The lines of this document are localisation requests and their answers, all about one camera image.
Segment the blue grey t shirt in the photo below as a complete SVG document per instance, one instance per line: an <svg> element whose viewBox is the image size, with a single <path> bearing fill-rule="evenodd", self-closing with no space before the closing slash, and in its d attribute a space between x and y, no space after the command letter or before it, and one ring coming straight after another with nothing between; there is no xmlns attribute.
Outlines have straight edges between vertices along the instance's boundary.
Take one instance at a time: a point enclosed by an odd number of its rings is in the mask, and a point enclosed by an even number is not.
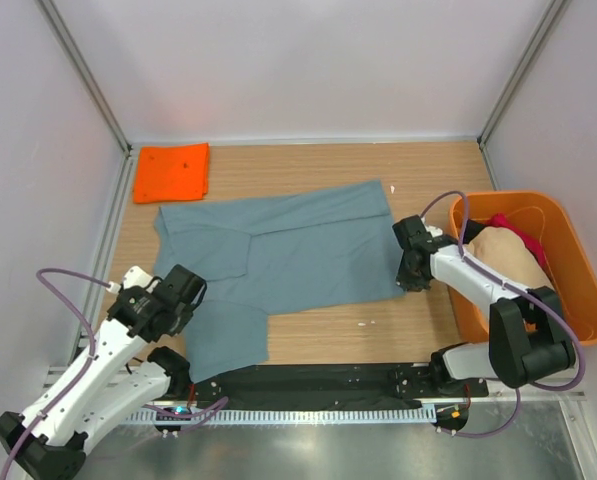
<svg viewBox="0 0 597 480"><path fill-rule="evenodd" d="M192 381L266 361L271 315L399 296L393 222L378 180L160 207L154 274L180 265L207 283L183 331Z"/></svg>

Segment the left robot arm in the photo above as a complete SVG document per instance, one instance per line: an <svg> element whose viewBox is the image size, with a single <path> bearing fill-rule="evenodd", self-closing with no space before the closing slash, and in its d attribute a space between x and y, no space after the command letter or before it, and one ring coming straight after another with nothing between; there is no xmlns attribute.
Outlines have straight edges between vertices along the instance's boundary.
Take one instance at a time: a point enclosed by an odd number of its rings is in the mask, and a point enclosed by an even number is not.
<svg viewBox="0 0 597 480"><path fill-rule="evenodd" d="M120 282L100 281L115 301L99 329L83 325L89 345L60 378L23 412L0 416L0 442L7 453L0 473L12 465L34 479L72 479L87 455L135 410L191 388L190 364L164 336L182 332L200 306L207 283L181 265L164 277L134 266ZM138 369L110 382L141 350L153 345Z"/></svg>

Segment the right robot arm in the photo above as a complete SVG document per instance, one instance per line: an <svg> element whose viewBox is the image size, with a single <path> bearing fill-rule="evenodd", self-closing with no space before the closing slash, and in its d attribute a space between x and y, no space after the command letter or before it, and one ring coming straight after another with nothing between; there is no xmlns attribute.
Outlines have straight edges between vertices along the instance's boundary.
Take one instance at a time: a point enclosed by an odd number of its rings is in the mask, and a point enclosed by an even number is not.
<svg viewBox="0 0 597 480"><path fill-rule="evenodd" d="M431 355L430 387L450 396L465 380L493 378L509 388L527 384L567 390L580 382L548 386L548 376L578 368L579 343L566 325L557 293L532 289L509 280L469 253L462 241L428 226L418 215L393 225L402 257L396 283L406 292L421 292L437 280L475 305L488 321L488 339L445 347Z"/></svg>

